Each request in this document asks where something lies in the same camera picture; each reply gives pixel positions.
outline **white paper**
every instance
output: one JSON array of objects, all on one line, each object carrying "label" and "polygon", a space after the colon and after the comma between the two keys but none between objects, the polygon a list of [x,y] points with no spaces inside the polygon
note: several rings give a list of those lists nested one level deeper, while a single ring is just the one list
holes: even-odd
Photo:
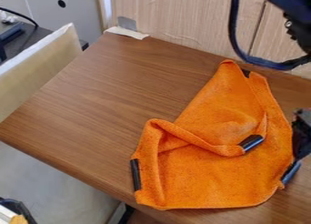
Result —
[{"label": "white paper", "polygon": [[122,28],[120,26],[113,26],[109,29],[106,29],[105,32],[110,32],[110,33],[114,33],[114,34],[122,35],[122,36],[130,36],[130,37],[133,37],[133,38],[139,39],[139,40],[142,40],[142,39],[149,36],[148,34],[142,34],[142,33],[136,32],[136,31],[127,30],[127,29]]}]

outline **chair backrest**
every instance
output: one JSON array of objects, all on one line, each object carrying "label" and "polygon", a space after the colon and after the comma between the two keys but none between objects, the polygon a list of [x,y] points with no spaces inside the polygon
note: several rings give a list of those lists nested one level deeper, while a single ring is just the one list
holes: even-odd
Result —
[{"label": "chair backrest", "polygon": [[69,24],[0,66],[0,123],[81,53]]}]

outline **wooden table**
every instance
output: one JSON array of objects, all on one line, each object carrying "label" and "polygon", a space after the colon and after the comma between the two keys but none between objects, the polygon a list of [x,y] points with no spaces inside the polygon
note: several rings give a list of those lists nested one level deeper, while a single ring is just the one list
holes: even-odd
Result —
[{"label": "wooden table", "polygon": [[[129,159],[144,123],[174,121],[223,59],[151,37],[105,34],[3,122],[0,139],[165,223],[311,223],[311,158],[286,189],[254,208],[136,205]],[[311,81],[242,68],[267,77],[288,120],[297,107],[311,107]]]}]

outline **white cabinet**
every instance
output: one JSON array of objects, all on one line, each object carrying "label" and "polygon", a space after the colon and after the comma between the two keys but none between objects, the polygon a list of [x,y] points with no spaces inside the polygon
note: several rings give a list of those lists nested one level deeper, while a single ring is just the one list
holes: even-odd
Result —
[{"label": "white cabinet", "polygon": [[29,15],[43,28],[74,23],[80,39],[92,44],[103,33],[103,0],[0,0],[0,6]]},{"label": "white cabinet", "polygon": [[73,22],[79,37],[94,43],[102,35],[99,0],[27,0],[32,15],[44,28],[56,30]]}]

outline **microfiber cloth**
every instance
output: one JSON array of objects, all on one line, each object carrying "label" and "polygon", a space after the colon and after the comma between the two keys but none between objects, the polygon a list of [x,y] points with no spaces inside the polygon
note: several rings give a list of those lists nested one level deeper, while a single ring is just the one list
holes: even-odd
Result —
[{"label": "microfiber cloth", "polygon": [[284,187],[292,129],[266,79],[246,72],[226,60],[174,123],[147,121],[131,159],[137,203],[248,207]]}]

